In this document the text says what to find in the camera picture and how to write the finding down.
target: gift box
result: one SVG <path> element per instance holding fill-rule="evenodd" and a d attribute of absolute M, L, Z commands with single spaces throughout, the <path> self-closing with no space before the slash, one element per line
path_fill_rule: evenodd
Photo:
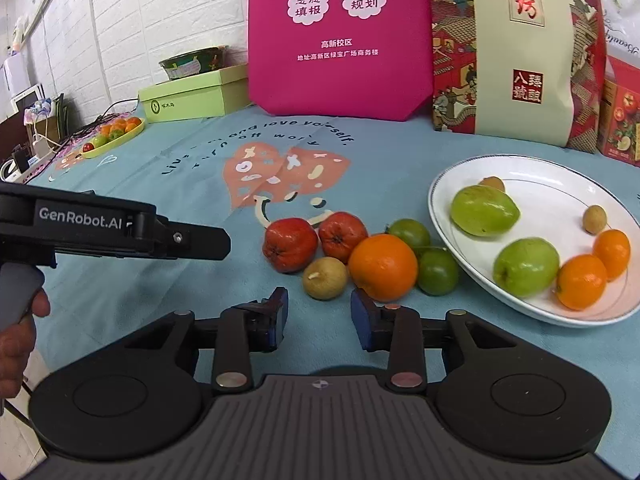
<path fill-rule="evenodd" d="M 639 104 L 640 68 L 609 56 L 598 129 L 603 155 L 640 166 Z"/>
<path fill-rule="evenodd" d="M 230 114 L 250 104 L 246 64 L 149 86 L 138 98 L 150 123 Z"/>

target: white brick wall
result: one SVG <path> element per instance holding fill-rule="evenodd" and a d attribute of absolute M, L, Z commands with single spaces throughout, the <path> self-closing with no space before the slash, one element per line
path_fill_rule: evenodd
<path fill-rule="evenodd" d="M 15 10 L 14 0 L 0 0 L 0 63 L 7 56 L 7 48 L 14 37 Z M 14 112 L 9 103 L 9 91 L 7 89 L 4 73 L 0 73 L 0 121 L 4 121 Z"/>
<path fill-rule="evenodd" d="M 16 14 L 32 16 L 39 1 L 12 3 Z M 246 60 L 247 1 L 52 0 L 46 41 L 41 22 L 27 44 L 30 75 L 50 94 L 64 92 L 87 123 L 111 102 L 165 81 L 158 62 L 167 57 L 226 44 L 233 61 Z M 0 0 L 0 42 L 3 9 Z"/>

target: power strip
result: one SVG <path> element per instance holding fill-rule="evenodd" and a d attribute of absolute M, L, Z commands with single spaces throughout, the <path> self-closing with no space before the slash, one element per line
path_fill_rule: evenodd
<path fill-rule="evenodd" d="M 13 182 L 15 184 L 23 183 L 28 176 L 36 171 L 42 164 L 49 162 L 54 157 L 54 155 L 56 154 L 53 152 L 53 150 L 49 150 L 49 153 L 47 153 L 47 155 L 43 156 L 42 158 L 38 158 L 37 155 L 32 156 L 29 159 L 29 169 L 24 173 L 20 173 L 19 170 L 15 170 L 6 178 L 6 182 Z"/>

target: red box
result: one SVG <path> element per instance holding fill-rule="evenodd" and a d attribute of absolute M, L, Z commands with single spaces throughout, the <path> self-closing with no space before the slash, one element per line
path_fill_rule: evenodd
<path fill-rule="evenodd" d="M 640 166 L 640 69 L 609 57 L 600 102 L 598 149 L 603 155 Z"/>

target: red wax apple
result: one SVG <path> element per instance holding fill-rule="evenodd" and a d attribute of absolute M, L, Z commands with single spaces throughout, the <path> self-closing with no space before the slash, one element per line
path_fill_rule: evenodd
<path fill-rule="evenodd" d="M 357 216 L 338 211 L 320 224 L 318 236 L 324 254 L 338 258 L 346 264 L 351 251 L 369 234 Z"/>
<path fill-rule="evenodd" d="M 262 254 L 278 272 L 302 270 L 316 255 L 318 235 L 302 218 L 283 218 L 267 227 Z"/>

